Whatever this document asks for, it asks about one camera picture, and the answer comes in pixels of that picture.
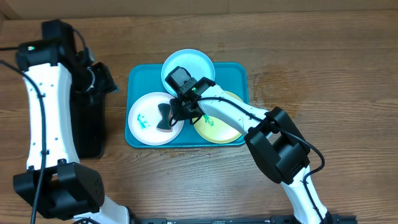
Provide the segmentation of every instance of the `plate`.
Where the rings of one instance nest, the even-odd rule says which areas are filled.
[[[234,93],[229,91],[225,92],[243,102],[243,100]],[[235,141],[242,135],[239,131],[224,123],[224,121],[208,115],[203,115],[193,126],[202,138],[217,144]]]
[[[191,77],[195,78],[197,81],[202,77],[207,77],[213,81],[216,78],[213,62],[204,53],[193,49],[179,50],[167,58],[163,64],[161,73],[164,88],[174,97],[177,97],[177,94],[172,87],[166,83],[165,78],[177,66],[187,69]]]
[[[128,117],[131,134],[140,142],[159,146],[173,140],[180,133],[184,121],[179,121],[171,132],[159,131],[156,126],[162,120],[157,107],[161,103],[170,104],[172,95],[161,92],[148,93],[140,97],[131,107]]]

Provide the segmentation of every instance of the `wall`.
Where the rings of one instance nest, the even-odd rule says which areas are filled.
[[[396,0],[0,0],[8,19],[398,9]]]

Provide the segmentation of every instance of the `green stain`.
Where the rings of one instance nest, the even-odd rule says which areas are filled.
[[[148,122],[145,120],[145,117],[144,117],[144,116],[141,116],[141,114],[138,114],[137,120],[138,120],[138,122],[139,122],[139,125],[141,126],[141,129],[150,127],[150,125],[148,124]]]
[[[214,121],[213,119],[211,119],[209,116],[207,116],[206,114],[203,115],[203,117],[205,118],[205,123],[209,124],[211,127],[214,126]]]

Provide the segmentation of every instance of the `light blue plate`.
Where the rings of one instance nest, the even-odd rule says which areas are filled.
[[[145,94],[152,92],[164,92],[160,73],[162,64],[147,64],[134,67],[129,75],[126,106],[126,127],[124,136],[127,143],[135,148],[178,148],[178,147],[225,147],[241,146],[244,144],[243,136],[226,144],[215,144],[203,139],[189,122],[184,122],[181,133],[172,141],[161,146],[148,146],[138,141],[130,132],[128,114],[134,102]],[[245,103],[249,103],[248,81],[246,71],[242,65],[236,62],[214,63],[216,72],[215,82],[226,91],[236,94]]]
[[[212,81],[215,79],[216,72],[213,62],[211,62],[210,58],[204,53],[193,49],[183,49],[174,52],[164,62],[161,75],[164,88],[174,97],[177,97],[177,94],[173,88],[167,84],[165,79],[177,66],[187,69],[191,77],[198,81],[202,77],[206,77]]]

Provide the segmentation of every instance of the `rectangular tray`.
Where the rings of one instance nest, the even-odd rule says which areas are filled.
[[[222,147],[241,146],[244,144],[243,136],[226,144],[215,144],[203,139],[188,121],[184,122],[180,134],[167,144],[161,146],[148,146],[138,141],[130,132],[128,125],[129,112],[140,97],[152,92],[167,93],[160,79],[163,64],[145,64],[134,67],[129,75],[127,87],[126,126],[124,136],[127,143],[135,148],[178,148],[178,147]],[[248,81],[246,71],[236,62],[215,62],[215,82],[226,91],[236,94],[245,103],[249,103]]]

